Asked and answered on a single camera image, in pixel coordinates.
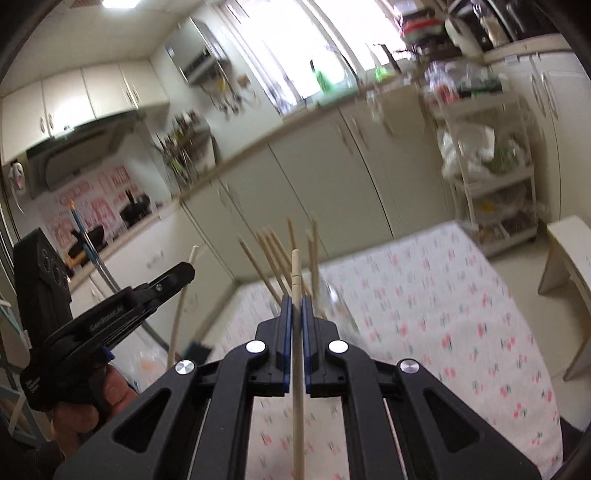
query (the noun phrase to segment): black pot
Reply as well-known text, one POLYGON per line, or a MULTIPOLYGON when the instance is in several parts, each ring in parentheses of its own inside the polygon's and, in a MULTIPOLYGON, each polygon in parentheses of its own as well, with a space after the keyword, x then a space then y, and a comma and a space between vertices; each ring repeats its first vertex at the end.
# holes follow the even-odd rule
POLYGON ((119 214, 127 228, 129 228, 150 214, 150 197, 142 194, 134 198, 129 190, 125 190, 125 194, 129 199, 129 204, 119 214))

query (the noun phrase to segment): human hand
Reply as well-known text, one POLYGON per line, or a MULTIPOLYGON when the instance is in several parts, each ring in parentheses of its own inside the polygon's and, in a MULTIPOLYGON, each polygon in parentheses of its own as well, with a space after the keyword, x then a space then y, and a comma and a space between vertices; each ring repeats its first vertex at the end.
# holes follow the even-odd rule
MULTIPOLYGON (((103 395, 112 407, 107 421, 122 412, 138 396, 111 365, 107 366, 103 395)), ((94 406, 59 402, 53 410, 51 432, 64 456, 76 453, 81 444, 79 433, 92 431, 98 422, 99 412, 94 406)))

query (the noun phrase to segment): table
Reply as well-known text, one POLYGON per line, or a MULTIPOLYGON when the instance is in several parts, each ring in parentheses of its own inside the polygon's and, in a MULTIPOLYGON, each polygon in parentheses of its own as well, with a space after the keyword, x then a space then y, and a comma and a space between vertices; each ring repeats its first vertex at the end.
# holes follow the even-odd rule
MULTIPOLYGON (((356 319, 368 353, 415 358, 526 454, 549 479, 562 462, 550 376, 511 292, 460 227, 445 223, 320 267, 356 319)), ((220 359, 272 318, 262 282, 241 287, 221 314, 220 359)), ((348 478, 338 399, 305 403, 306 478, 348 478)), ((289 479, 291 397, 256 398, 246 478, 289 479)))
MULTIPOLYGON (((570 216, 547 227, 550 250, 538 294, 544 295, 565 285, 572 278, 591 313, 591 229, 577 216, 570 216)), ((585 341, 564 373, 564 380, 591 365, 591 338, 585 341)))

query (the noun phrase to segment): window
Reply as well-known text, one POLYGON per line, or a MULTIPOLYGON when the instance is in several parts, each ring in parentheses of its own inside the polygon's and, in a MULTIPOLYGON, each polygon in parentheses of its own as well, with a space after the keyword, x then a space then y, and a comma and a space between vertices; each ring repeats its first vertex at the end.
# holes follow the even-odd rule
POLYGON ((338 84, 351 80, 347 62, 362 77, 387 64, 375 44, 405 48, 385 0, 227 0, 221 10, 280 113, 320 92, 311 60, 338 84))
POLYGON ((343 37, 346 44, 363 67, 364 71, 375 67, 372 54, 381 65, 388 63, 383 49, 376 44, 385 44, 390 51, 406 48, 394 27, 393 15, 387 18, 387 7, 380 7, 375 0, 314 0, 319 15, 324 13, 343 37))

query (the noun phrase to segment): white cabinet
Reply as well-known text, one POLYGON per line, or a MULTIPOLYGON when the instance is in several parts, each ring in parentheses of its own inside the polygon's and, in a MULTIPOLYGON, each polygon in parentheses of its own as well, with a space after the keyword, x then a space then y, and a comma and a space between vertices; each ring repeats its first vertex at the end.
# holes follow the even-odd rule
POLYGON ((341 108, 378 190, 394 236, 416 233, 452 218, 441 178, 435 133, 416 95, 400 88, 404 121, 386 130, 366 102, 341 108))
POLYGON ((330 257, 392 239, 375 186, 340 113, 270 147, 304 210, 317 218, 330 257))
MULTIPOLYGON (((191 283, 185 303, 186 314, 181 318, 178 350, 183 351, 206 320, 201 315, 208 305, 224 298, 233 280, 219 262, 213 261, 212 255, 205 253, 208 247, 204 246, 203 238, 182 209, 175 208, 165 214, 168 215, 117 250, 105 264, 121 288, 136 287, 152 281, 179 262, 187 261, 193 245, 200 247, 195 269, 201 280, 191 283), (208 278, 211 285, 207 295, 202 297, 197 286, 202 286, 208 278)), ((106 295, 109 294, 97 272, 93 272, 91 278, 106 295)), ((166 342, 170 341, 177 302, 178 296, 162 305, 147 320, 166 342)))
POLYGON ((533 57, 554 122, 560 160, 561 217, 578 215, 591 225, 591 82, 574 53, 533 57))
POLYGON ((263 266, 267 262, 252 232, 219 180, 216 179, 209 186, 197 191, 184 201, 184 205, 235 278, 258 278, 238 244, 238 237, 248 244, 259 265, 263 266))
POLYGON ((55 75, 41 83, 51 135, 95 119, 80 70, 55 75))
POLYGON ((2 99, 2 164, 49 138, 41 82, 2 99))
POLYGON ((528 136, 534 162, 536 198, 548 208, 547 213, 541 212, 540 215, 548 223, 555 222, 561 217, 560 163, 552 114, 543 94, 541 77, 530 57, 495 63, 492 69, 506 77, 508 86, 521 98, 521 108, 529 113, 528 136))
POLYGON ((72 292, 72 303, 70 303, 72 317, 79 317, 104 299, 102 292, 92 280, 85 280, 72 292))
POLYGON ((82 75, 97 118, 135 110, 119 64, 87 67, 82 69, 82 75))
POLYGON ((168 97, 148 60, 119 64, 138 108, 166 105, 168 97))
MULTIPOLYGON (((290 249, 289 217, 297 246, 307 251, 306 230, 311 230, 310 219, 269 147, 221 175, 220 180, 251 230, 270 226, 283 246, 290 249)), ((303 255, 304 263, 307 258, 308 255, 303 255)))

